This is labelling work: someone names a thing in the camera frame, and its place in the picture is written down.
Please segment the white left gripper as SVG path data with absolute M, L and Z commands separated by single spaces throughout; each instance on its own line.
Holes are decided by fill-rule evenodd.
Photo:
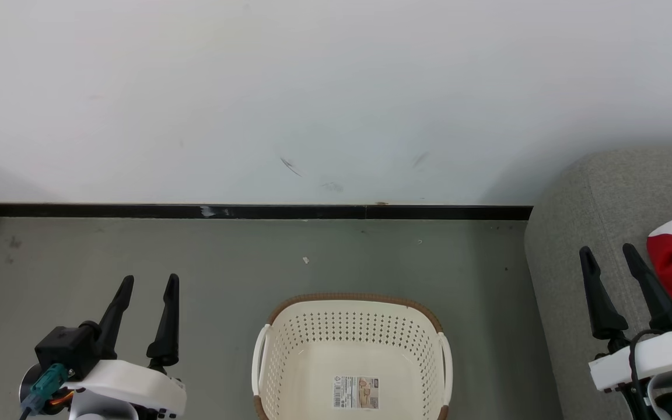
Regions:
M 89 359 L 117 359 L 115 345 L 128 309 L 134 277 L 126 276 L 100 322 L 84 321 L 90 333 Z M 163 294 L 163 313 L 155 340 L 148 346 L 148 367 L 121 360 L 101 360 L 81 381 L 68 381 L 75 393 L 70 418 L 139 418 L 141 410 L 159 418 L 180 418 L 187 406 L 184 383 L 153 369 L 179 361 L 180 279 L 170 274 Z

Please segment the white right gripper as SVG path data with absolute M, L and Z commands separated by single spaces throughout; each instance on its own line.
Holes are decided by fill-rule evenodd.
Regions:
M 642 290 L 650 313 L 650 328 L 668 333 L 638 342 L 634 351 L 626 346 L 589 362 L 590 377 L 599 391 L 632 382 L 631 355 L 634 356 L 638 379 L 672 372 L 672 298 L 633 244 L 623 244 L 623 254 L 630 274 Z M 584 246 L 579 250 L 579 258 L 592 337 L 595 340 L 625 341 L 627 320 L 616 311 L 601 282 L 601 269 L 594 253 Z

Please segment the grey fabric sofa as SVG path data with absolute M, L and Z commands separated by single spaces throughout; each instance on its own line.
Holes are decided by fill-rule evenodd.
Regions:
M 619 394 L 598 391 L 589 362 L 607 350 L 592 337 L 579 250 L 587 246 L 627 337 L 650 314 L 622 247 L 645 261 L 648 234 L 672 220 L 672 146 L 621 149 L 584 157 L 546 189 L 531 211 L 524 247 L 547 341 L 563 420 L 632 420 Z

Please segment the cream perforated laundry basket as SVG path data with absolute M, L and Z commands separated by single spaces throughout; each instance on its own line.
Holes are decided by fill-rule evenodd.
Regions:
M 282 302 L 251 361 L 258 420 L 448 420 L 453 357 L 413 300 L 310 293 Z

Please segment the black wall baseboard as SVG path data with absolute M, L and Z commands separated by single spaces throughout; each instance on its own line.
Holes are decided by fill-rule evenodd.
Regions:
M 532 206 L 0 203 L 0 218 L 527 221 Z

